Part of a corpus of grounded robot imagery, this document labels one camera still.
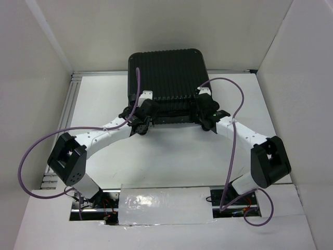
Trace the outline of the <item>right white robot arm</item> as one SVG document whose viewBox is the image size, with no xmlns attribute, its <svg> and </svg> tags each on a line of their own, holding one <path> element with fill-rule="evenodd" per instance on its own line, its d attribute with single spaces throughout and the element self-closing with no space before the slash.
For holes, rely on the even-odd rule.
<svg viewBox="0 0 333 250">
<path fill-rule="evenodd" d="M 239 204 L 245 193 L 257 188 L 265 189 L 291 173 L 291 165 L 278 136 L 261 135 L 240 122 L 224 110 L 210 94 L 196 97 L 197 118 L 202 128 L 224 136 L 244 149 L 250 157 L 250 171 L 227 184 L 227 198 Z"/>
</svg>

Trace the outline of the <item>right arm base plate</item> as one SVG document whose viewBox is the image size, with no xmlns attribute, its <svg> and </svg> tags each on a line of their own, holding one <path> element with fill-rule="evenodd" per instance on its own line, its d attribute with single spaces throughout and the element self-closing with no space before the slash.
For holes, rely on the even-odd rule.
<svg viewBox="0 0 333 250">
<path fill-rule="evenodd" d="M 206 201 L 212 206 L 213 218 L 242 217 L 247 210 L 250 210 L 248 213 L 248 216 L 250 217 L 257 217 L 261 215 L 255 192 L 252 192 L 235 201 L 224 211 L 220 211 L 222 194 L 222 187 L 213 187 L 210 188 L 210 195 L 206 197 Z"/>
</svg>

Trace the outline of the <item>black hard-shell suitcase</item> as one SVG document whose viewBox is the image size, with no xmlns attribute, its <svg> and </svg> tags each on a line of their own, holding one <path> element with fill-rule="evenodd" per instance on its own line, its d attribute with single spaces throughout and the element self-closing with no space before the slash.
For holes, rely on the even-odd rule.
<svg viewBox="0 0 333 250">
<path fill-rule="evenodd" d="M 152 91 L 159 105 L 155 124 L 198 124 L 195 96 L 208 79 L 203 55 L 196 48 L 134 53 L 128 59 L 128 103 L 134 104 L 138 88 Z"/>
</svg>

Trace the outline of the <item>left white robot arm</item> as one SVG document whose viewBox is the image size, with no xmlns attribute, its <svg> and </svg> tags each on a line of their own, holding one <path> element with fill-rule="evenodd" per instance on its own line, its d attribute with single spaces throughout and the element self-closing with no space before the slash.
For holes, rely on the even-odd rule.
<svg viewBox="0 0 333 250">
<path fill-rule="evenodd" d="M 104 193 L 86 173 L 87 160 L 112 143 L 135 134 L 145 134 L 158 110 L 156 102 L 146 99 L 134 109 L 132 117 L 130 109 L 126 108 L 101 130 L 92 129 L 75 136 L 66 132 L 58 138 L 47 164 L 66 186 L 76 189 L 84 197 L 89 207 L 96 208 L 101 205 Z"/>
</svg>

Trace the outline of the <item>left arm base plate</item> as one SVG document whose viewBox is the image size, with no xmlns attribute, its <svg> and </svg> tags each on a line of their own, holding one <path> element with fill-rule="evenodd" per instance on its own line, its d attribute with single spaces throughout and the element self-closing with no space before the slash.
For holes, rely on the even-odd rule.
<svg viewBox="0 0 333 250">
<path fill-rule="evenodd" d="M 99 203 L 91 203 L 77 191 L 72 195 L 72 205 L 69 221 L 101 221 L 106 225 L 119 224 L 120 190 L 103 190 Z"/>
</svg>

